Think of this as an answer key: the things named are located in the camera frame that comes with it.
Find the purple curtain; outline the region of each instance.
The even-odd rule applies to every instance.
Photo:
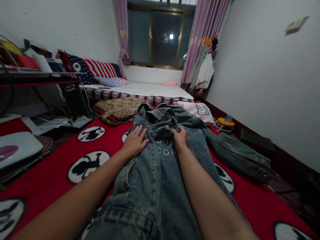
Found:
[[[128,10],[127,0],[116,0],[117,12],[118,12],[118,23],[120,31],[120,40],[122,49],[119,56],[122,58],[124,65],[130,65],[131,61],[127,53],[128,47]]]
[[[229,0],[198,0],[190,34],[187,59],[184,63],[181,77],[181,88],[186,86],[188,76],[206,36],[212,39],[213,34],[219,32],[228,4]]]

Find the window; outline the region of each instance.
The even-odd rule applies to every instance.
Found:
[[[128,0],[127,51],[132,64],[183,69],[195,3],[196,0]]]

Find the purple pillow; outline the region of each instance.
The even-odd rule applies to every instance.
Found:
[[[109,87],[121,87],[129,84],[128,81],[124,80],[123,78],[94,77],[94,79],[96,79],[102,85]]]

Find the striped cushion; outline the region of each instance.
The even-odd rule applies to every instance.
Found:
[[[69,76],[73,78],[82,78],[84,83],[87,84],[97,84],[98,82],[94,80],[93,77],[104,77],[104,78],[123,78],[127,80],[126,76],[124,75],[124,72],[122,70],[121,65],[115,64],[115,63],[106,63],[106,62],[99,62],[96,60],[91,59],[85,59],[85,58],[79,58],[74,55],[68,54],[68,58],[70,61],[70,64],[73,67],[74,64],[78,64],[80,66],[79,72],[86,72],[87,75],[75,75],[71,74]]]

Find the jacket sleeve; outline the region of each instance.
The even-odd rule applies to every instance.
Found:
[[[275,172],[271,169],[270,159],[225,133],[216,136],[207,127],[203,128],[202,131],[215,150],[216,158],[223,164],[266,184],[275,177]]]

